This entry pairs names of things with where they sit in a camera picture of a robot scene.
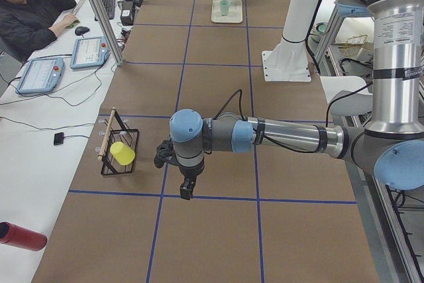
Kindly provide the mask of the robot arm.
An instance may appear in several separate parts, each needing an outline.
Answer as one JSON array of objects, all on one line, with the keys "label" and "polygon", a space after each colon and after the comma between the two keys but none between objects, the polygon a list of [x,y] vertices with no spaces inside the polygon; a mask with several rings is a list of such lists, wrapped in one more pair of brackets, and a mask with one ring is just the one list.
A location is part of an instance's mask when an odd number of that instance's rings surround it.
[{"label": "robot arm", "polygon": [[371,112],[363,128],[320,127],[223,111],[202,118],[182,109],[170,119],[170,136],[156,149],[154,164],[177,166],[184,176],[180,195],[191,199],[204,156],[213,151],[248,152],[273,144],[300,153],[327,153],[355,164],[397,190],[423,185],[423,125],[418,119],[423,0],[339,0],[343,16],[374,17],[372,95],[341,91],[327,113]]}]

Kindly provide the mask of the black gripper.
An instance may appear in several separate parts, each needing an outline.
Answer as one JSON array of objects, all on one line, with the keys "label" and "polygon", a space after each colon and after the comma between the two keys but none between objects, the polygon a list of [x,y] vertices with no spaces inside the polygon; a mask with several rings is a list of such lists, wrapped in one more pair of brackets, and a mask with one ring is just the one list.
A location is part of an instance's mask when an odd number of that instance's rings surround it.
[{"label": "black gripper", "polygon": [[171,139],[163,140],[160,145],[156,147],[156,155],[154,157],[154,165],[157,168],[162,168],[165,163],[172,166],[177,166],[178,161],[176,158],[176,151]]}]

